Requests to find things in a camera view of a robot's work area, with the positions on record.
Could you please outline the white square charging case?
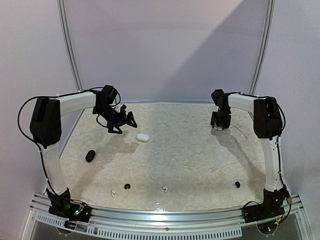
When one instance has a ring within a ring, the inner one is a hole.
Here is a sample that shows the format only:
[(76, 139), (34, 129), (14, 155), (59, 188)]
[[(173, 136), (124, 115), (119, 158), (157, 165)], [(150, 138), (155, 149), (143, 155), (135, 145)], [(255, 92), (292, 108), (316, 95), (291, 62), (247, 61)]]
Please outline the white square charging case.
[(214, 126), (213, 127), (216, 131), (222, 131), (223, 130), (223, 127), (221, 126)]

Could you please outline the white oval charging case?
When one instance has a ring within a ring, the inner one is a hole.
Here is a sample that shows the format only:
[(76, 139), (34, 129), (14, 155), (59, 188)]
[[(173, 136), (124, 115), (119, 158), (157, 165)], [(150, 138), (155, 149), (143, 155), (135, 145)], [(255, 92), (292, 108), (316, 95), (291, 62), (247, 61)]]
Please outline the white oval charging case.
[(149, 135), (144, 134), (144, 133), (139, 133), (136, 135), (136, 139), (140, 142), (148, 142), (150, 140)]

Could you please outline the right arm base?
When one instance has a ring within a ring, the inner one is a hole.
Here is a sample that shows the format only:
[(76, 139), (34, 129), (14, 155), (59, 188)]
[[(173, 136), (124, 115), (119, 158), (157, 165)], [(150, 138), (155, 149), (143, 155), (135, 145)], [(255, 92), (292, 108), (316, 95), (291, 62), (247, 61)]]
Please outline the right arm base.
[(241, 214), (245, 223), (258, 222), (280, 216), (275, 221), (276, 225), (282, 223), (291, 213), (292, 209), (291, 196), (274, 197), (265, 196), (262, 203), (255, 201), (247, 202), (241, 208)]

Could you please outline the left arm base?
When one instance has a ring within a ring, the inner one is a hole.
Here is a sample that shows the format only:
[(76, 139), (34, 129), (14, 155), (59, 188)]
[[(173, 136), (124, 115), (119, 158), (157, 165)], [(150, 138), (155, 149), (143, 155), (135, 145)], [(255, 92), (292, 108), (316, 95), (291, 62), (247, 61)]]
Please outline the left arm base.
[(92, 208), (87, 203), (61, 196), (53, 196), (49, 199), (50, 214), (68, 219), (70, 222), (88, 223), (90, 221)]

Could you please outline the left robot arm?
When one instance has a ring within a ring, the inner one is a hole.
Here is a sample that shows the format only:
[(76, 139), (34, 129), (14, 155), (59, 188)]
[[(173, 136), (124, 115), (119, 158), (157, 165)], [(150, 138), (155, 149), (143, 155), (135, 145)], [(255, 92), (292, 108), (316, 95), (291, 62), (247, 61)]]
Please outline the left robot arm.
[(121, 103), (119, 92), (112, 85), (93, 87), (82, 91), (56, 96), (34, 96), (35, 101), (27, 139), (40, 153), (42, 169), (49, 193), (61, 196), (67, 191), (60, 163), (59, 145), (62, 136), (61, 118), (73, 112), (92, 109), (97, 117), (106, 121), (109, 134), (122, 134), (124, 125), (137, 128), (131, 111)]

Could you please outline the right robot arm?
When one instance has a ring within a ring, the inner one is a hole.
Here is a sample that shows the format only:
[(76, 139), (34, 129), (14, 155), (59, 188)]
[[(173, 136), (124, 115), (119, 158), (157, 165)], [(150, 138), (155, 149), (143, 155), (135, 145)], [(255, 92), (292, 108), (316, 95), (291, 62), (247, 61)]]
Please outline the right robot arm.
[(231, 109), (253, 114), (253, 130), (260, 143), (265, 162), (264, 195), (285, 195), (287, 188), (282, 175), (281, 135), (285, 128), (283, 111), (271, 96), (254, 96), (243, 92), (224, 92), (216, 89), (211, 94), (217, 111), (211, 115), (210, 125), (225, 130), (231, 124)]

